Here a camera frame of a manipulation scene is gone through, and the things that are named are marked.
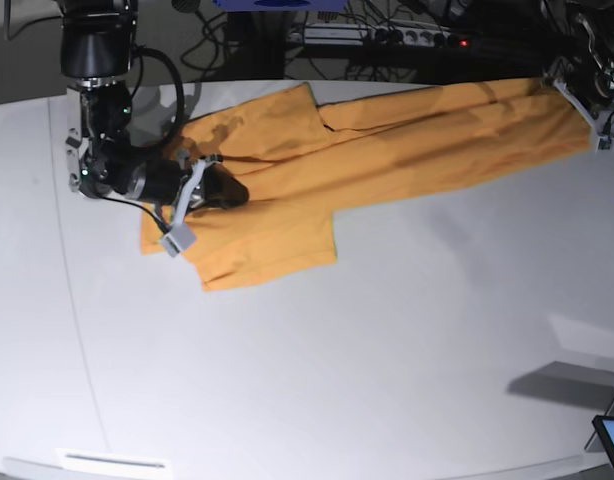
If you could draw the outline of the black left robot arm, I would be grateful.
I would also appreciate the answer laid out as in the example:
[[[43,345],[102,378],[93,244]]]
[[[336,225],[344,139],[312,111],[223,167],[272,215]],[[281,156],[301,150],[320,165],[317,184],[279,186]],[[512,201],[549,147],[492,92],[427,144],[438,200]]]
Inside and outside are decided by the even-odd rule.
[[[591,129],[595,151],[614,150],[614,1],[540,1],[554,59],[544,79]]]

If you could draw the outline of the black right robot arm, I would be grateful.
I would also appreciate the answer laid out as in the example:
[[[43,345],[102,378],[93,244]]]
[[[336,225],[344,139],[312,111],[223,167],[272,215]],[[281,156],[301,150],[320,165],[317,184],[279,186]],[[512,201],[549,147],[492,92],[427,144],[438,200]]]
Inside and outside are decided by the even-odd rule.
[[[137,44],[137,2],[61,1],[58,6],[61,72],[70,81],[65,141],[69,187],[90,199],[141,209],[160,231],[159,244],[175,257],[196,240],[185,222],[188,214],[240,207],[249,192],[222,168],[217,153],[192,156],[180,149],[174,160],[164,158],[184,124],[183,83],[165,53]],[[147,58],[169,72],[175,110],[159,140],[136,146],[128,131],[134,93],[124,77]]]

